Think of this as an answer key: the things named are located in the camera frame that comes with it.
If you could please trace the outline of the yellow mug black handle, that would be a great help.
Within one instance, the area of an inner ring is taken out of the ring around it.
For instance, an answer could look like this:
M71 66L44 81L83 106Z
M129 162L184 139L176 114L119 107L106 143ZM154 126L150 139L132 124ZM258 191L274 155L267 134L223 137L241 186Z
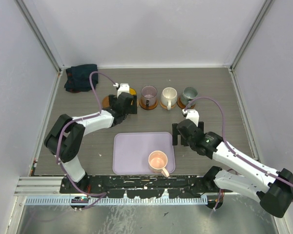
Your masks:
M129 89L129 93L130 93L131 95L137 95L136 91L135 91L133 88L130 88L130 89Z

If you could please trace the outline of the purple mug black handle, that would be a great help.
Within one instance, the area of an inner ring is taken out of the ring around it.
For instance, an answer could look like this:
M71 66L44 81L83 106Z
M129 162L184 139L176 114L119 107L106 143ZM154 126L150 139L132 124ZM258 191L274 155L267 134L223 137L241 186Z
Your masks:
M147 85L141 89L141 102L146 107L153 106L157 100L157 89L154 86Z

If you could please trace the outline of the wooden coaster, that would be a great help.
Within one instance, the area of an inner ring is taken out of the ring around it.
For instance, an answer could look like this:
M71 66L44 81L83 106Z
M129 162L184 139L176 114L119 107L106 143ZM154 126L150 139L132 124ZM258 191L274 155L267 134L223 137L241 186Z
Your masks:
M109 103L109 96L104 97L104 99L102 100L102 108L108 108L110 106Z
M178 99L177 99L177 105L178 105L181 109L184 109L184 108L186 107L186 105L184 105L184 104L181 102L181 98L180 98L180 97L178 97ZM194 108L195 108L195 105L196 105L196 104L194 104L194 105L188 107L188 109L194 109Z
M148 111L153 110L158 105L158 99L155 99L155 102L151 103L149 99L140 98L139 104L140 104L141 108L144 110L148 110Z

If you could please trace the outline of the woven rattan coaster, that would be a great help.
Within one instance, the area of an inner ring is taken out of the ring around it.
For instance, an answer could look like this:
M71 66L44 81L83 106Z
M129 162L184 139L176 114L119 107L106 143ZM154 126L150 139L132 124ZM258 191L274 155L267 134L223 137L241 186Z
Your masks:
M161 106L162 106L164 109L166 109L166 110L171 110L171 109L172 109L172 105L171 105L171 101L170 101L170 100L168 100L167 103L162 103L162 102L160 101L160 104L161 104Z

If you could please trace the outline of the cream speckled mug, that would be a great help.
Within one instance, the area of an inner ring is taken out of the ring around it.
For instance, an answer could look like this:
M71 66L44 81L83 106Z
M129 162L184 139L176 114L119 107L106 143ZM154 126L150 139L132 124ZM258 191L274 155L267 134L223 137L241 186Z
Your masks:
M167 101L170 100L172 108L174 108L177 103L177 98L178 98L177 91L172 87L167 87L163 89L161 93L160 101L162 103L167 103Z

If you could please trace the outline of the grey-green mug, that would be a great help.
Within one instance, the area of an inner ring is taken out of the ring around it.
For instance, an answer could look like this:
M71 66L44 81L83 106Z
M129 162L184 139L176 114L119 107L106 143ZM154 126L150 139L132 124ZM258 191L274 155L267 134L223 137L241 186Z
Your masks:
M181 98L181 102L187 106L197 96L198 96L198 92L195 88L187 87L183 90L182 94L180 95L180 98Z

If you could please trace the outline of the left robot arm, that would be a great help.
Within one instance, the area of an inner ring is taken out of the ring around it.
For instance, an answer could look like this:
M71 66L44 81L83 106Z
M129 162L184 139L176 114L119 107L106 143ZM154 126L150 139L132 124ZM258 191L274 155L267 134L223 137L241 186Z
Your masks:
M72 179L70 187L77 193L88 188L86 172L78 159L78 152L85 135L121 124L129 114L137 113L137 96L122 92L109 96L109 106L83 117L60 115L44 140L45 147L63 166Z

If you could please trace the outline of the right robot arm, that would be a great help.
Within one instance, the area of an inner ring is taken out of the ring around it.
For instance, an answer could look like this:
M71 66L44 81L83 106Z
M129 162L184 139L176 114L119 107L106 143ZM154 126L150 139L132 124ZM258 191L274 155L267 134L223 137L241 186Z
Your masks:
M293 174L284 168L270 168L233 148L214 133L185 119L172 124L173 145L181 139L183 146L194 152L218 161L237 173L231 174L213 166L204 175L204 185L210 192L230 190L258 202L269 214L282 218L293 203Z

